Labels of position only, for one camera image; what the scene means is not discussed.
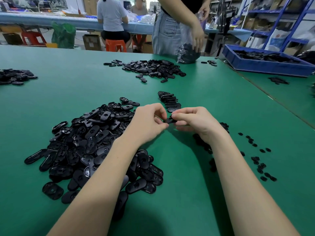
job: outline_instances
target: blue plastic crate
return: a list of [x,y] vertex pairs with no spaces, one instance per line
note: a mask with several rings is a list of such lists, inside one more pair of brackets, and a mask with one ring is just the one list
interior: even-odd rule
[[[296,59],[300,63],[280,63],[264,60],[252,60],[240,58],[234,50],[244,50],[247,52],[262,52],[262,53],[279,53],[281,56]],[[308,77],[313,71],[315,71],[315,65],[310,64],[304,60],[298,59],[291,55],[286,55],[282,52],[268,51],[253,49],[248,47],[225,45],[222,54],[225,56],[227,61],[236,70],[250,71],[274,75],[290,75],[299,77]]]

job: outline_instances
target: red stool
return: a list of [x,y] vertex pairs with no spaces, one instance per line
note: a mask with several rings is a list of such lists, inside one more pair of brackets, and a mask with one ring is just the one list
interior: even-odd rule
[[[137,35],[137,42],[138,42],[138,43],[140,43],[141,38],[142,38],[142,35]],[[132,40],[132,47],[135,46],[135,45],[136,45],[135,42]]]
[[[40,45],[44,46],[47,43],[44,37],[42,36],[42,34],[36,31],[23,31],[21,33],[21,36],[22,36],[23,43],[25,45],[27,45],[25,38],[29,39],[30,43],[36,46],[40,46]],[[38,42],[37,37],[40,37],[42,39],[42,43]]]
[[120,52],[127,52],[126,45],[123,40],[106,39],[105,43],[106,51],[117,52],[120,50]]

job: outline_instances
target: jeans pocket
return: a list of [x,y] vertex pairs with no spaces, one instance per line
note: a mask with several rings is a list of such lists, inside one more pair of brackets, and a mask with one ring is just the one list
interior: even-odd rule
[[176,29],[178,26],[178,22],[172,18],[165,17],[162,20],[162,25],[163,25],[163,34],[167,36],[173,36],[176,34]]

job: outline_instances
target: hand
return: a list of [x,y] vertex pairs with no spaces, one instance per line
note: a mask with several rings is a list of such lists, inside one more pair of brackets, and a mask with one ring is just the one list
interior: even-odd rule
[[204,40],[204,32],[201,27],[199,20],[196,18],[191,27],[191,37],[192,37],[192,49],[195,49],[196,52],[201,52]]
[[208,19],[208,16],[209,16],[209,12],[210,12],[210,3],[209,2],[204,2],[202,4],[202,6],[200,7],[199,11],[198,12],[202,12],[202,16],[203,16],[203,19],[201,22],[203,22],[204,20]]
[[131,141],[135,140],[136,144],[141,146],[168,128],[168,124],[161,120],[166,118],[166,111],[160,103],[138,107],[122,136],[127,136]]
[[224,130],[204,107],[178,109],[172,113],[172,119],[177,120],[177,130],[195,131],[206,143],[209,143],[212,133]]

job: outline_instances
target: green table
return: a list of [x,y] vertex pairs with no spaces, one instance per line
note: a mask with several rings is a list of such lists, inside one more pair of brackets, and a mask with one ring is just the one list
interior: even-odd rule
[[[262,184],[297,230],[315,235],[314,130],[225,64],[201,64],[211,59],[201,57],[196,64],[181,65],[186,77],[166,83],[147,77],[144,84],[135,73],[103,62],[161,57],[12,46],[0,46],[0,53],[0,69],[29,69],[39,76],[23,86],[0,86],[1,236],[45,235],[67,207],[41,192],[49,182],[48,172],[38,170],[42,160],[28,166],[23,162],[48,145],[55,124],[119,97],[141,105],[159,102],[160,90],[174,93],[183,107],[204,106],[229,124],[256,176],[261,175],[251,156],[259,156],[278,178]],[[112,223],[109,235],[232,235],[218,174],[209,170],[211,156],[191,134],[170,128],[145,147],[164,171],[164,183],[153,195],[130,195],[124,217]],[[259,151],[265,147],[272,152]],[[59,183],[64,189],[67,184]]]
[[[308,78],[297,78],[243,71],[238,71],[238,73],[315,129],[315,98],[310,88],[315,82],[314,75]],[[290,84],[277,85],[268,79],[274,76],[285,79]]]

